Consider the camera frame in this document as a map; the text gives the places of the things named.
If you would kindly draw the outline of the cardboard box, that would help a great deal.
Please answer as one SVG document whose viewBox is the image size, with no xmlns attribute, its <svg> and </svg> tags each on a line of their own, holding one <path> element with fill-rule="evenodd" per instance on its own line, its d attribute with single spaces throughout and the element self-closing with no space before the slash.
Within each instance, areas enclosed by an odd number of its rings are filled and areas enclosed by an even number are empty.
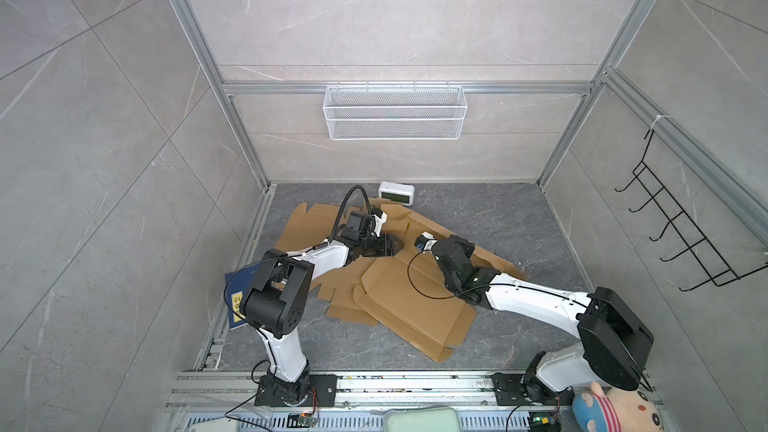
<svg viewBox="0 0 768 432">
<path fill-rule="evenodd" d="M 355 287 L 355 303 L 413 347 L 436 362 L 447 360 L 461 345 L 476 310 L 446 289 L 434 257 L 420 254 L 416 238 L 424 232 L 436 239 L 453 232 L 399 204 L 383 204 L 385 233 L 404 244 L 394 257 L 380 257 Z"/>
</svg>

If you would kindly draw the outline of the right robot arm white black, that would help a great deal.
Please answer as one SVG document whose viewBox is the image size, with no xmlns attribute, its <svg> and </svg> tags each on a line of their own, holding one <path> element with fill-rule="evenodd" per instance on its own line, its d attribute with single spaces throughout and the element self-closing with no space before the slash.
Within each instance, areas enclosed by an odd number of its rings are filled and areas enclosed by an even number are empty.
<svg viewBox="0 0 768 432">
<path fill-rule="evenodd" d="M 448 298 L 524 315 L 578 339 L 560 351 L 534 356 L 520 380 L 528 400 L 541 403 L 592 382 L 625 391 L 640 386 L 654 337 L 617 292 L 605 287 L 591 293 L 559 290 L 475 266 L 474 244 L 456 235 L 436 239 L 424 232 L 415 246 L 434 257 Z"/>
</svg>

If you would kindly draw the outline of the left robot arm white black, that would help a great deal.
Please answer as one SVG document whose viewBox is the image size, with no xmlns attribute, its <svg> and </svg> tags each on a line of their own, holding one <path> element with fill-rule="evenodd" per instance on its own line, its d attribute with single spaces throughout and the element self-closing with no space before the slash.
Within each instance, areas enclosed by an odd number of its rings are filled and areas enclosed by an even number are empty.
<svg viewBox="0 0 768 432">
<path fill-rule="evenodd" d="M 243 291 L 238 314 L 257 331 L 267 352 L 269 368 L 260 386 L 276 391 L 282 402 L 299 405 L 310 393 L 310 367 L 297 327 L 312 280 L 360 257 L 399 253 L 402 242 L 383 231 L 386 222 L 387 214 L 378 207 L 352 212 L 319 244 L 293 252 L 271 249 L 261 261 L 243 269 L 252 279 Z"/>
</svg>

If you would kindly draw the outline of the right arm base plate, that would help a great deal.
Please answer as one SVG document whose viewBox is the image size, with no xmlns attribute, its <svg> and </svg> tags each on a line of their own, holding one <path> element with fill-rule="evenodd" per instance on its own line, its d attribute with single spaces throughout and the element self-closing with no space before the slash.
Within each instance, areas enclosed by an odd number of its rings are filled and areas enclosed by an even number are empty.
<svg viewBox="0 0 768 432">
<path fill-rule="evenodd" d="M 499 406 L 570 406 L 573 402 L 571 389 L 555 393 L 535 377 L 496 372 L 490 379 Z"/>
</svg>

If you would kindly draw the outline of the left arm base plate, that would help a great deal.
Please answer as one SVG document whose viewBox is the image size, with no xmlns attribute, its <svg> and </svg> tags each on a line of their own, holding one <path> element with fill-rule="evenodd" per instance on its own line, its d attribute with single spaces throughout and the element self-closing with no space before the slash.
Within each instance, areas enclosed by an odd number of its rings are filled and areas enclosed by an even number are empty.
<svg viewBox="0 0 768 432">
<path fill-rule="evenodd" d="M 338 377 L 332 374 L 304 374 L 296 382 L 286 382 L 271 374 L 259 380 L 255 406 L 332 407 L 335 404 Z"/>
</svg>

